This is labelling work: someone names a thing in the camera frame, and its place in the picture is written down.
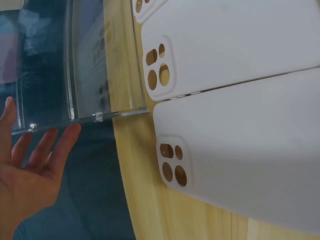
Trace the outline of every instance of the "phone case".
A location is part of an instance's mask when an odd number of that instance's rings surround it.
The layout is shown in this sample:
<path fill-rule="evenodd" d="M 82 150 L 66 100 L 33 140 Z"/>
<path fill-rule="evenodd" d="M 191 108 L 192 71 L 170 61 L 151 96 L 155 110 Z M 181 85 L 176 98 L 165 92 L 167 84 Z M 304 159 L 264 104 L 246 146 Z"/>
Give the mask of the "phone case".
<path fill-rule="evenodd" d="M 167 186 L 229 211 L 320 234 L 320 68 L 159 103 Z"/>
<path fill-rule="evenodd" d="M 317 0 L 132 1 L 155 101 L 320 65 Z"/>

